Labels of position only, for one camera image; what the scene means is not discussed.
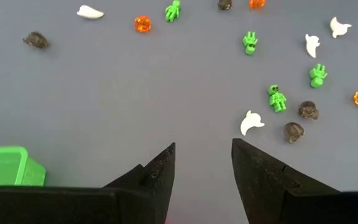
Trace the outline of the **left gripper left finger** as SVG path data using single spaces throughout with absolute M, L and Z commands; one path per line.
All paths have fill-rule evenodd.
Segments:
M 104 187 L 0 186 L 0 224 L 164 224 L 175 144 Z

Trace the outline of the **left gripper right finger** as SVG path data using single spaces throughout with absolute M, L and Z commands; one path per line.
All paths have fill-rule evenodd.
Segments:
M 232 167 L 249 223 L 358 223 L 358 191 L 332 188 L 239 138 Z

